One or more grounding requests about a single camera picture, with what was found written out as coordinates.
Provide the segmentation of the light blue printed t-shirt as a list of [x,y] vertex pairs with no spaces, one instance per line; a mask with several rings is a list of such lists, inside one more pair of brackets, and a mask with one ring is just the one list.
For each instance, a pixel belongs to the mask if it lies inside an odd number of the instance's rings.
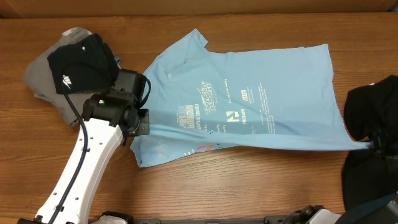
[[236,146],[366,149],[346,132],[326,44],[210,52],[193,30],[146,69],[150,133],[132,142],[139,167]]

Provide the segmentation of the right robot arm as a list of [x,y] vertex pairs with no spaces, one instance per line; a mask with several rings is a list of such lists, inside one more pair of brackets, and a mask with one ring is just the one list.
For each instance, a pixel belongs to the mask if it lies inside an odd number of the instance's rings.
[[371,148],[351,151],[341,172],[346,213],[308,206],[282,223],[397,223],[397,129],[375,130],[369,140]]

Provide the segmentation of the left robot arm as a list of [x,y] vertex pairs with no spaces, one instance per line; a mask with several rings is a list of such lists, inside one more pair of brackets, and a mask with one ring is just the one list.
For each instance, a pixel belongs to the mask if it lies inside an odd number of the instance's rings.
[[112,88],[85,101],[80,132],[71,156],[32,223],[88,223],[104,170],[129,136],[149,134],[149,94],[139,88]]

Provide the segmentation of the black t-shirt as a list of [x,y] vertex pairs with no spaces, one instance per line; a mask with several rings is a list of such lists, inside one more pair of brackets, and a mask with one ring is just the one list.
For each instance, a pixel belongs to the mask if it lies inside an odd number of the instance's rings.
[[346,210],[397,192],[397,76],[348,92],[345,125],[369,149],[349,152],[341,172]]

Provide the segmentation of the folded black Nike garment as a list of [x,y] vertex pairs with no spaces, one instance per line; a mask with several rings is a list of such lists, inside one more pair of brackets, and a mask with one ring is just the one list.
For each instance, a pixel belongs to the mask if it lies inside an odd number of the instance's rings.
[[58,94],[106,90],[119,75],[114,54],[99,34],[59,47],[47,61]]

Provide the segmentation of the folded grey garment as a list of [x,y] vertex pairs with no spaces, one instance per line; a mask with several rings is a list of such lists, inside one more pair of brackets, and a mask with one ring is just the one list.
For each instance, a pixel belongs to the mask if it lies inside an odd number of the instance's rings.
[[[53,104],[69,126],[76,125],[78,120],[70,105],[64,98],[64,94],[58,94],[56,92],[47,57],[59,47],[75,44],[91,34],[93,33],[80,27],[71,28],[65,31],[56,44],[34,59],[34,61],[28,66],[23,77],[25,84],[34,92],[34,95]],[[115,57],[115,60],[119,66],[119,58]],[[78,112],[81,113],[84,102],[89,99],[94,92],[71,93],[67,95],[75,105]]]

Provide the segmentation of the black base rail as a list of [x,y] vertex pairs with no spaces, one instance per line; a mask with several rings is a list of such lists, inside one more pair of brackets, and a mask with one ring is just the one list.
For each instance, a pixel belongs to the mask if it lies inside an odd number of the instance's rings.
[[280,224],[286,216],[265,216],[264,218],[244,219],[204,219],[204,220],[161,220],[135,219],[125,213],[106,211],[92,224]]

